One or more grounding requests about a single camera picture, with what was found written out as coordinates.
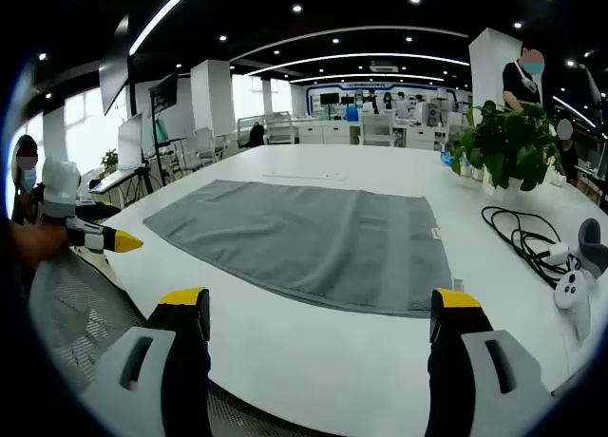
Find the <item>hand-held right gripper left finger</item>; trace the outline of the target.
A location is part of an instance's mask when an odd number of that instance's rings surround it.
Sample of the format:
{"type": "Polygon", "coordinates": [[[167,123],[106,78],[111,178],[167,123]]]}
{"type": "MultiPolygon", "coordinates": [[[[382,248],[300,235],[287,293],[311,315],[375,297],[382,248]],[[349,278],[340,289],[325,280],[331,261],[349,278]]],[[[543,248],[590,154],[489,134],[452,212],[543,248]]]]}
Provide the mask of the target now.
{"type": "Polygon", "coordinates": [[[172,292],[101,356],[81,395],[114,436],[210,436],[210,296],[172,292]]]}

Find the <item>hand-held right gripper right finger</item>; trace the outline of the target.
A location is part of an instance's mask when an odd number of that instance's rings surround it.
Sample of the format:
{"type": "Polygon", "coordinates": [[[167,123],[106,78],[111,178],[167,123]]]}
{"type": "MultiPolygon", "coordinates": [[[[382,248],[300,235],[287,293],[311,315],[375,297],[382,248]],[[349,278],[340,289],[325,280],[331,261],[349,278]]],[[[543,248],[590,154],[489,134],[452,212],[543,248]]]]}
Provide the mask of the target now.
{"type": "Polygon", "coordinates": [[[469,294],[431,295],[427,436],[524,436],[551,409],[541,365],[469,294]]]}

